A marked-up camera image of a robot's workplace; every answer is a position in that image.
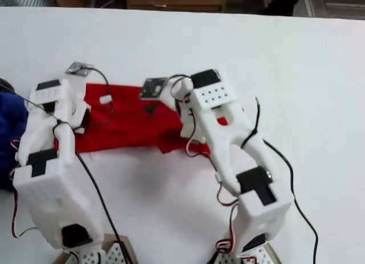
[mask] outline wooden cabinet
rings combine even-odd
[[[127,0],[129,9],[219,12],[225,0]]]

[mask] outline white plastic bracket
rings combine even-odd
[[[124,255],[120,250],[120,246],[118,243],[113,244],[113,246],[109,249],[108,253],[105,254],[103,250],[93,251],[90,254],[86,254],[82,257],[79,257],[79,264],[126,264]],[[65,264],[78,264],[77,259],[71,255]]]
[[[270,257],[270,255],[267,253],[267,251],[265,250],[265,248],[263,246],[259,247],[257,249],[245,252],[245,253],[243,253],[243,255],[246,257],[256,257],[257,264],[277,264]],[[241,264],[241,260],[242,260],[242,263],[244,263],[244,264],[253,264],[254,263],[253,259],[246,260],[246,259],[237,258],[235,255],[219,254],[217,256],[214,264]]]

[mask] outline white connector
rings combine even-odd
[[[106,103],[110,103],[111,101],[113,101],[113,98],[111,95],[106,95],[106,96],[102,96],[99,99],[101,104],[106,104]]]

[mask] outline white foot plate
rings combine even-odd
[[[249,253],[244,253],[247,257],[256,257],[257,264],[275,264],[275,262],[270,258],[269,254],[264,247],[259,247],[255,250],[249,251]],[[254,260],[243,260],[243,264],[253,264]],[[214,264],[241,264],[241,259],[236,258],[233,255],[219,254]]]

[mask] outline black object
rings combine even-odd
[[[45,174],[47,160],[56,158],[57,150],[54,148],[30,154],[27,165],[32,166],[32,177],[38,177]]]
[[[37,85],[37,89],[36,90],[42,90],[42,89],[47,89],[47,88],[52,88],[52,87],[56,87],[56,86],[60,86],[61,82],[59,80],[49,80],[47,82],[44,83],[38,83]],[[55,112],[55,107],[56,107],[56,102],[55,101],[51,101],[50,103],[42,103],[44,110],[50,114],[50,113],[54,113]]]
[[[218,83],[221,81],[218,72],[213,69],[193,74],[191,75],[191,79],[194,85],[194,89],[208,86],[210,84]]]
[[[299,0],[272,0],[262,15],[293,16],[294,6]]]
[[[0,84],[3,86],[0,86],[0,92],[15,92],[14,87],[11,86],[11,84],[4,79],[0,78]]]
[[[75,248],[92,242],[92,238],[89,236],[87,230],[79,224],[63,227],[61,235],[63,246],[67,248]]]
[[[44,107],[44,110],[48,113],[54,113],[55,112],[55,107],[56,107],[56,102],[55,101],[51,101],[50,103],[43,103],[42,104]]]
[[[61,83],[59,80],[49,80],[44,83],[38,83],[36,90],[47,89],[47,88],[56,87],[56,86],[60,86],[60,85],[61,85]]]
[[[264,244],[265,242],[266,242],[265,234],[260,234],[256,237],[254,237],[249,243],[247,243],[242,252],[244,253],[248,250],[256,248],[256,247]]]
[[[90,126],[90,122],[91,122],[90,110],[86,109],[80,127],[87,129]]]
[[[274,194],[269,188],[269,184],[272,183],[273,180],[269,177],[263,167],[258,166],[244,171],[236,175],[236,178],[240,183],[242,194],[255,190],[262,204],[268,205],[276,202]]]
[[[168,82],[168,78],[148,78],[143,84],[139,95],[142,100],[155,100],[161,95]]]

